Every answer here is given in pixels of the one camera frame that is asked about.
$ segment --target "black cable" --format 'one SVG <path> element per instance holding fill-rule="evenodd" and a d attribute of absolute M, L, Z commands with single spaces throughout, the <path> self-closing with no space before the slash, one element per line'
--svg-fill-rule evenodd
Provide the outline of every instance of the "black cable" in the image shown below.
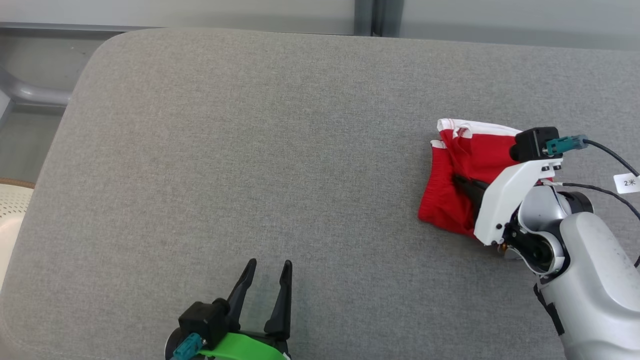
<path fill-rule="evenodd" d="M 584 142 L 584 143 L 588 143 L 589 145 L 593 145 L 593 146 L 597 147 L 598 149 L 604 150 L 607 154 L 609 154 L 609 155 L 613 156 L 613 157 L 614 157 L 616 160 L 618 160 L 622 165 L 624 165 L 627 169 L 629 169 L 629 171 L 631 171 L 631 173 L 632 173 L 635 177 L 640 176 L 640 173 L 639 173 L 639 172 L 637 172 L 637 171 L 636 171 L 636 170 L 635 170 L 631 165 L 629 165 L 629 163 L 627 163 L 623 158 L 621 158 L 621 157 L 620 157 L 620 155 L 616 154 L 616 153 L 615 153 L 613 150 L 611 150 L 610 148 L 608 148 L 608 147 L 606 147 L 606 146 L 604 146 L 604 145 L 602 145 L 602 144 L 600 144 L 600 143 L 598 143 L 598 142 L 595 142 L 595 141 L 589 140 L 589 139 L 583 139 L 583 140 L 582 140 L 582 142 Z"/>
<path fill-rule="evenodd" d="M 627 205 L 629 207 L 629 209 L 631 209 L 631 211 L 634 213 L 634 215 L 638 218 L 638 220 L 640 220 L 640 213 L 638 212 L 638 210 L 636 210 L 636 208 L 633 205 L 631 205 L 631 203 L 629 201 L 625 200 L 623 197 L 621 197 L 617 193 L 610 192 L 609 190 L 605 190 L 603 188 L 599 188 L 599 187 L 593 186 L 593 185 L 576 184 L 576 183 L 562 183 L 562 185 L 563 186 L 572 186 L 572 187 L 575 187 L 575 188 L 585 188 L 585 189 L 595 190 L 597 192 L 601 192 L 601 193 L 605 193 L 605 194 L 611 195 L 611 196 L 615 197 L 616 199 L 620 200 L 624 205 Z M 634 264 L 634 267 L 637 268 L 638 265 L 640 265 L 640 256 L 638 256 L 638 259 L 636 260 L 636 263 Z"/>

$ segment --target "gray tablecloth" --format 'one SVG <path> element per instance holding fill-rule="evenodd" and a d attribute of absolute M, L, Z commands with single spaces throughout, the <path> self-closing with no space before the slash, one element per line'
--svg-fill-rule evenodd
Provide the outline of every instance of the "gray tablecloth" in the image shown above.
<path fill-rule="evenodd" d="M 107 41 L 44 164 L 0 297 L 37 359 L 161 359 L 193 301 L 262 329 L 285 259 L 295 359 L 561 359 L 534 277 L 417 219 L 436 121 L 586 133 L 630 161 L 640 54 L 153 29 Z M 613 187 L 590 148 L 560 180 Z M 635 257 L 638 223 L 589 193 Z M 640 204 L 634 194 L 628 196 Z"/>

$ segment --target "red cloth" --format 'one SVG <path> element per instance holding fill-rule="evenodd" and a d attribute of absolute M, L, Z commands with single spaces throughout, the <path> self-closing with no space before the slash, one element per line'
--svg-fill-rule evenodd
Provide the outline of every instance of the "red cloth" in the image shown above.
<path fill-rule="evenodd" d="M 418 218 L 452 233 L 474 236 L 473 205 L 453 183 L 453 175 L 490 184 L 515 165 L 509 149 L 519 130 L 482 122 L 440 119 L 442 140 L 431 142 L 431 176 Z"/>

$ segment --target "white cable label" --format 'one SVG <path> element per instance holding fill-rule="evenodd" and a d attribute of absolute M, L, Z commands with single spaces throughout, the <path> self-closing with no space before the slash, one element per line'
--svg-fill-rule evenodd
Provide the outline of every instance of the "white cable label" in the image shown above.
<path fill-rule="evenodd" d="M 618 193 L 640 192 L 640 179 L 631 173 L 614 175 L 613 181 L 616 182 L 616 190 Z"/>

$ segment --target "white robotic arm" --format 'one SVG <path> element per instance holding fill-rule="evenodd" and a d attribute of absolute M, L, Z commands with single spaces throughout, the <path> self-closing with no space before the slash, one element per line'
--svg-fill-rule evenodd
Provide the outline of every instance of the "white robotic arm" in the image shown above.
<path fill-rule="evenodd" d="M 640 274 L 586 196 L 546 180 L 561 168 L 542 146 L 554 136 L 549 127 L 516 136 L 512 157 L 523 162 L 484 189 L 474 234 L 539 277 L 534 292 L 568 360 L 638 360 Z"/>

